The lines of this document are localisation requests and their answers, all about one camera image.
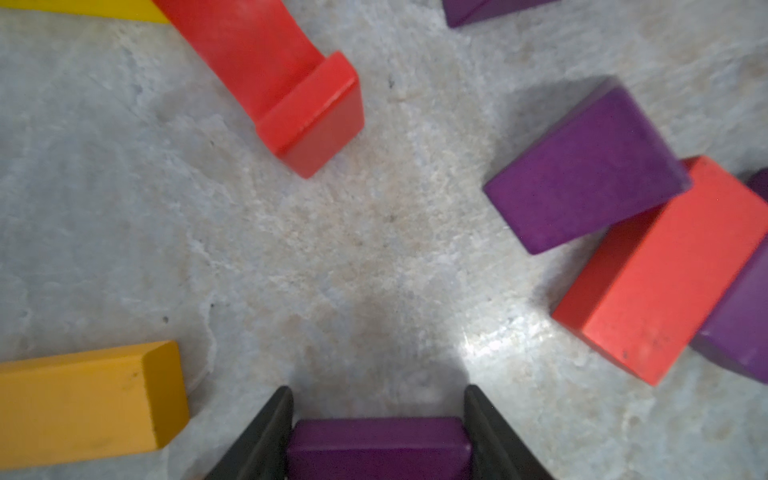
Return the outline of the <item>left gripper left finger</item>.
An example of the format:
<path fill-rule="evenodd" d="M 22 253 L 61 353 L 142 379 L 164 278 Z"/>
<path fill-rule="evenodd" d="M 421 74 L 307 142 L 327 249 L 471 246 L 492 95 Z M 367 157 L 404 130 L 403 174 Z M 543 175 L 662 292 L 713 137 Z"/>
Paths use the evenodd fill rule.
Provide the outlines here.
<path fill-rule="evenodd" d="M 285 479 L 294 397 L 279 387 L 205 480 Z"/>

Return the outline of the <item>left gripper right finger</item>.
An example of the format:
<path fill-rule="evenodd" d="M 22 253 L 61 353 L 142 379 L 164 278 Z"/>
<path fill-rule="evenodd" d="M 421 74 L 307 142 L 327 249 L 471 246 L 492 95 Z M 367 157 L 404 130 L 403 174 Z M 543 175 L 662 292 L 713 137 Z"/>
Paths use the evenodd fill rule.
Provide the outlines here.
<path fill-rule="evenodd" d="M 464 390 L 472 479 L 554 480 L 477 385 Z"/>

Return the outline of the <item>purple long brick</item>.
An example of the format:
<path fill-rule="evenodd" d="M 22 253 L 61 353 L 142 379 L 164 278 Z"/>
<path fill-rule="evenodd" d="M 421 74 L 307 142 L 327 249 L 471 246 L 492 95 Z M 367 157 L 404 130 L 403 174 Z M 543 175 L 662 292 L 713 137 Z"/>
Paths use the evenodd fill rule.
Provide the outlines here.
<path fill-rule="evenodd" d="M 457 417 L 301 420 L 289 479 L 469 479 L 472 444 Z"/>
<path fill-rule="evenodd" d="M 483 191 L 537 255 L 664 204 L 692 179 L 630 91 L 609 76 Z"/>

